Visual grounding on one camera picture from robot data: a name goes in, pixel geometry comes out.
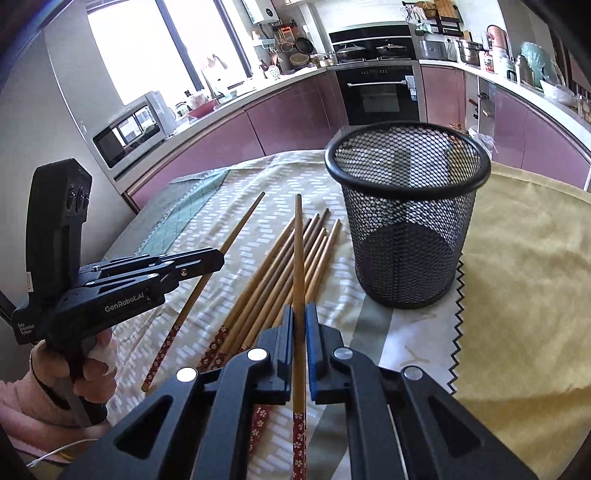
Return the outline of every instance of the stainless steel pot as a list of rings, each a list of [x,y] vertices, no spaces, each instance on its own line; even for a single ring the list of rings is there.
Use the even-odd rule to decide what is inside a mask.
[[[457,41],[457,49],[460,54],[460,61],[462,63],[466,63],[468,65],[473,65],[475,67],[480,66],[480,58],[478,53],[484,48],[482,47],[481,43],[476,43],[473,41],[467,40],[456,40]]]
[[[407,55],[407,48],[402,45],[383,45],[376,47],[376,50],[382,57],[402,57]]]
[[[367,51],[367,48],[358,47],[357,45],[353,45],[352,47],[344,46],[343,48],[337,51],[336,57],[339,62],[362,60],[366,57]]]

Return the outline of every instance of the wire mesh basket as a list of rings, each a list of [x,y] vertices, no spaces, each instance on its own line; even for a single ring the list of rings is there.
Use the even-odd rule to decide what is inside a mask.
[[[484,149],[457,131],[420,122],[359,128],[328,147],[341,184],[366,293],[414,309],[453,284],[476,190],[491,173]]]

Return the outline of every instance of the water heater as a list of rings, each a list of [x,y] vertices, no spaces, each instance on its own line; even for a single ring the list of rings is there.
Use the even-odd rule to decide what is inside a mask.
[[[242,0],[242,3],[254,24],[279,21],[271,0]]]

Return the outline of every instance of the built-in oven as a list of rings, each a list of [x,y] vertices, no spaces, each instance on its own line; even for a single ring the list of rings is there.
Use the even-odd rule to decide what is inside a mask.
[[[420,68],[417,72],[410,63],[388,65],[376,61],[371,66],[368,63],[353,68],[348,65],[336,72],[349,124],[426,121]]]

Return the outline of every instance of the white wall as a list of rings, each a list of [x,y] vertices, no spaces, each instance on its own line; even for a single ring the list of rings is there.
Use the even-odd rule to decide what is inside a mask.
[[[320,0],[314,4],[327,33],[351,25],[406,19],[402,0]]]
[[[96,46],[84,3],[74,0],[44,29],[56,78],[83,132],[104,127],[124,106]]]
[[[521,44],[526,41],[537,43],[555,58],[554,46],[548,26],[520,0],[498,0],[506,22],[506,31],[511,40],[513,55],[521,51]]]
[[[464,30],[470,30],[474,41],[482,42],[482,34],[489,25],[496,25],[506,31],[497,0],[456,0],[456,5],[462,15]]]
[[[25,226],[31,179],[43,164],[75,158],[91,175],[82,263],[99,260],[133,218],[91,155],[63,100],[39,36],[0,92],[0,290],[18,303],[26,293]]]

